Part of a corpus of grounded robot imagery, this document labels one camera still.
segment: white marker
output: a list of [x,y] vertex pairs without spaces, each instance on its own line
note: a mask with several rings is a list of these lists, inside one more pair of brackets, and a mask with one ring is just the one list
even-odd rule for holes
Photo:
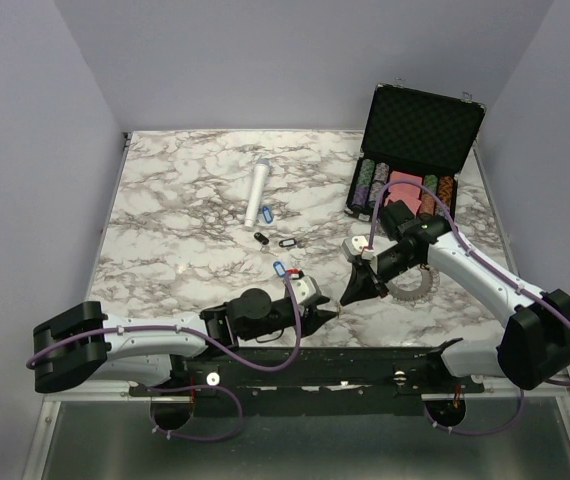
[[266,158],[256,160],[256,165],[254,165],[254,180],[252,180],[252,191],[249,194],[247,210],[245,211],[246,230],[251,230],[256,223],[256,217],[258,216],[258,207],[261,204],[263,187],[265,186],[265,180],[267,180],[268,173],[269,160]]

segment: black foam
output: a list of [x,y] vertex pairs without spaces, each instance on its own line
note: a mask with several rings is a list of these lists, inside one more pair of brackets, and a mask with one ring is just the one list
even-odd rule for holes
[[484,116],[479,103],[380,85],[362,150],[391,160],[397,170],[454,175],[463,168]]

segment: black key tag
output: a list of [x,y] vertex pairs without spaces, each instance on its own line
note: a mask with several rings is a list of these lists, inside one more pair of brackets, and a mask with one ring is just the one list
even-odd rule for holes
[[267,245],[269,243],[269,238],[267,238],[265,235],[263,235],[261,232],[256,232],[254,234],[254,238],[261,244],[261,245]]
[[296,246],[296,239],[295,238],[286,238],[285,240],[281,240],[278,242],[279,247],[283,248],[292,248]]

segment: gear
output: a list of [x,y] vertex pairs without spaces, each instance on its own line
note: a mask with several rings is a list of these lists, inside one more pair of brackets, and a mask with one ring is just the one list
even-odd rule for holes
[[421,265],[418,271],[421,274],[421,283],[418,287],[411,290],[399,287],[394,283],[394,280],[402,280],[404,275],[401,275],[387,283],[389,294],[401,302],[417,302],[429,296],[430,293],[435,292],[440,284],[438,270],[429,265]]

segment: white wall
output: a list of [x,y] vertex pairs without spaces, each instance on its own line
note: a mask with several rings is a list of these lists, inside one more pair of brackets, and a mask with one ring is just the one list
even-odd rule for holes
[[570,293],[570,0],[556,0],[481,133],[519,269]]
[[41,406],[32,328],[82,300],[122,136],[51,0],[0,0],[0,479]]
[[363,128],[374,87],[492,104],[552,0],[55,0],[127,129]]

